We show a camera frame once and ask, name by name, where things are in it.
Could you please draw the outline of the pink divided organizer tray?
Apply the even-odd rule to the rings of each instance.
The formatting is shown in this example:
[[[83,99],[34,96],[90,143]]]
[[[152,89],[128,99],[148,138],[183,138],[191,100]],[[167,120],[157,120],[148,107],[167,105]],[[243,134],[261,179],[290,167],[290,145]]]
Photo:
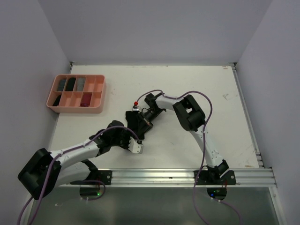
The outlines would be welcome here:
[[[65,91],[70,77],[76,78],[74,89],[73,91]],[[86,79],[83,91],[76,91],[77,79],[79,77],[85,77]],[[63,78],[67,79],[64,90],[57,91],[59,80]],[[105,91],[106,82],[104,75],[57,75],[53,81],[46,106],[56,113],[101,113],[104,107]],[[92,93],[89,107],[80,107],[83,93]],[[53,103],[58,95],[61,95],[60,103],[57,107],[53,107]]]

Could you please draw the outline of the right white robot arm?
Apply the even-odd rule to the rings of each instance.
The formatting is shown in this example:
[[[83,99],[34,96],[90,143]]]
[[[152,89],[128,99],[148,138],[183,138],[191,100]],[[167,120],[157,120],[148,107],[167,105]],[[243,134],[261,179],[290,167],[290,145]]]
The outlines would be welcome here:
[[[144,117],[148,121],[152,121],[162,111],[174,111],[181,127],[194,137],[202,151],[200,167],[202,168],[203,164],[206,163],[210,181],[214,184],[221,183],[225,179],[225,174],[229,171],[229,166],[219,154],[207,131],[207,125],[213,111],[210,99],[198,91],[188,91],[180,97],[171,97],[162,90],[158,91],[160,93],[157,95],[153,95],[151,91],[141,95],[141,97],[145,97],[144,101],[150,107]],[[208,117],[191,95],[192,93],[200,94],[206,98],[210,105]]]

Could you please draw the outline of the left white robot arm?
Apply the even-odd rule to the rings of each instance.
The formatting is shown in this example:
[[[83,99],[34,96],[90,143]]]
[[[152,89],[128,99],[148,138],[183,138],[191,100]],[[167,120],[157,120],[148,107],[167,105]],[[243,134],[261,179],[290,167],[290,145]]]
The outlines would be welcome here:
[[[47,196],[57,186],[63,171],[82,163],[84,160],[95,158],[107,153],[111,147],[121,147],[129,150],[133,144],[141,140],[130,128],[114,120],[106,129],[99,130],[87,140],[72,147],[48,151],[45,148],[37,150],[17,178],[38,200]]]

